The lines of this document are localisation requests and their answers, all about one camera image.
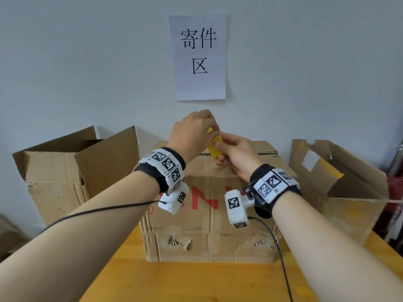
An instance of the white wall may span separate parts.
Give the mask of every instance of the white wall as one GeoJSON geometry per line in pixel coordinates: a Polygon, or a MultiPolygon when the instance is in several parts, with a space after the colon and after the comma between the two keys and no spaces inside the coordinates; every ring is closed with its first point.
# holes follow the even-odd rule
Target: white wall
{"type": "Polygon", "coordinates": [[[102,137],[137,125],[144,152],[204,108],[222,130],[267,140],[286,159],[292,138],[325,138],[387,166],[403,137],[402,8],[403,0],[0,0],[0,211],[32,235],[40,223],[12,152],[92,124],[102,137]],[[227,99],[176,103],[168,15],[222,11],[227,99]]]}

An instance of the black cable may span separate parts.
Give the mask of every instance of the black cable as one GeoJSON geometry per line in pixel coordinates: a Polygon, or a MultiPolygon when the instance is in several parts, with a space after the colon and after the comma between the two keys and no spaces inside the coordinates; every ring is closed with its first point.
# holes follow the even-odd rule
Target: black cable
{"type": "Polygon", "coordinates": [[[92,210],[88,210],[88,211],[83,211],[83,212],[78,212],[75,214],[71,214],[71,215],[67,215],[64,216],[62,218],[59,218],[58,220],[54,221],[53,223],[51,223],[50,225],[48,225],[46,228],[44,228],[41,233],[44,233],[47,229],[49,229],[50,227],[54,226],[57,223],[60,223],[63,220],[72,218],[72,217],[76,217],[76,216],[80,216],[80,215],[85,215],[85,214],[89,214],[89,213],[94,213],[94,212],[99,212],[99,211],[105,211],[105,210],[113,210],[114,208],[129,208],[129,207],[138,207],[141,205],[148,205],[148,204],[152,204],[152,203],[163,203],[166,204],[165,201],[160,201],[160,200],[154,200],[154,201],[148,201],[146,203],[129,203],[129,204],[120,204],[120,205],[114,205],[114,206],[110,206],[110,207],[103,207],[103,208],[94,208],[92,210]]]}
{"type": "Polygon", "coordinates": [[[248,219],[255,219],[255,220],[257,220],[258,222],[260,222],[262,225],[265,226],[265,228],[269,231],[270,235],[272,236],[272,238],[273,238],[273,240],[274,240],[274,242],[275,242],[275,244],[276,244],[277,250],[279,251],[281,266],[283,267],[283,273],[284,273],[285,283],[287,284],[288,295],[289,295],[289,297],[290,297],[290,301],[293,302],[293,296],[291,295],[290,284],[288,284],[287,273],[285,272],[285,266],[284,266],[284,262],[283,262],[283,256],[281,255],[281,251],[280,251],[279,244],[277,243],[277,240],[276,240],[276,238],[275,238],[273,232],[270,230],[269,226],[267,226],[267,224],[264,223],[263,220],[261,220],[261,219],[259,219],[259,218],[256,218],[256,217],[252,217],[252,216],[248,216],[248,219]]]}

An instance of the paper sign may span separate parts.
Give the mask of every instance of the paper sign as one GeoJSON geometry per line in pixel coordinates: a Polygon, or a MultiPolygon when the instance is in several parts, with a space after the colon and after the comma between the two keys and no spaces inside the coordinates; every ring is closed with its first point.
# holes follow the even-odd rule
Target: paper sign
{"type": "Polygon", "coordinates": [[[309,150],[306,155],[304,160],[302,161],[302,165],[305,166],[305,168],[308,171],[312,171],[312,169],[314,168],[316,162],[318,162],[320,156],[317,155],[315,152],[309,150]]]}
{"type": "Polygon", "coordinates": [[[169,16],[176,100],[225,99],[226,14],[169,16]]]}

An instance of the hand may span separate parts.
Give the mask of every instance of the hand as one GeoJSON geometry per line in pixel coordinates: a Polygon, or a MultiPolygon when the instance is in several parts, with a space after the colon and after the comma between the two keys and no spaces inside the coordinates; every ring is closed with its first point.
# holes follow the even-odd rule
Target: hand
{"type": "Polygon", "coordinates": [[[237,175],[249,182],[252,173],[263,163],[258,153],[252,146],[252,142],[243,137],[226,132],[220,133],[224,143],[215,142],[213,146],[222,151],[216,161],[218,166],[231,166],[237,175]]]}
{"type": "Polygon", "coordinates": [[[168,147],[180,154],[188,164],[219,134],[220,127],[209,110],[195,111],[174,124],[168,147]],[[210,127],[213,131],[207,134],[210,127]]]}

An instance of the wooden table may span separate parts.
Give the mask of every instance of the wooden table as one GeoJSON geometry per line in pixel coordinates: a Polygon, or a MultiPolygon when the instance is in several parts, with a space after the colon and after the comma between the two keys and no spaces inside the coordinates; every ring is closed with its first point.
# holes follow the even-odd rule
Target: wooden table
{"type": "MultiPolygon", "coordinates": [[[[286,243],[280,244],[295,302],[317,301],[286,243]]],[[[365,247],[403,279],[403,258],[372,232],[365,247]]],[[[139,227],[81,302],[288,301],[280,261],[274,264],[149,263],[139,227]]]]}

